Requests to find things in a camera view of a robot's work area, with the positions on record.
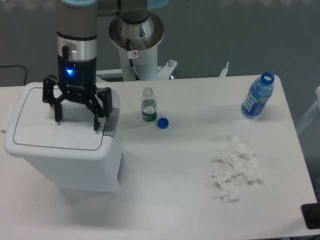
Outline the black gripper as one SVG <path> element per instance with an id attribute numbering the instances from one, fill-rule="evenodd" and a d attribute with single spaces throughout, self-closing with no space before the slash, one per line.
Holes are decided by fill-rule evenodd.
<path id="1" fill-rule="evenodd" d="M 84 103 L 94 115 L 93 130 L 97 131 L 101 125 L 99 118 L 107 118 L 112 112 L 112 90 L 110 87 L 96 87 L 96 58 L 74 60 L 71 58 L 70 45 L 64 45 L 61 50 L 58 78 L 51 74 L 43 80 L 42 101 L 53 108 L 56 122 L 63 118 L 64 100 Z M 55 86 L 61 91 L 59 97 L 54 95 Z"/>

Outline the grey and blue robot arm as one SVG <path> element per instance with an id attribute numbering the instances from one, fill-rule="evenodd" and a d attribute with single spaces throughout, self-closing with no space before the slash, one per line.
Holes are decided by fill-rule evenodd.
<path id="1" fill-rule="evenodd" d="M 59 0 L 57 11 L 58 76 L 43 80 L 43 102 L 49 104 L 55 121 L 63 118 L 62 102 L 85 105 L 94 116 L 93 129 L 113 111 L 110 88 L 96 85 L 98 19 L 111 16 L 108 32 L 118 48 L 125 81 L 158 78 L 158 45 L 164 25 L 152 9 L 166 0 Z"/>

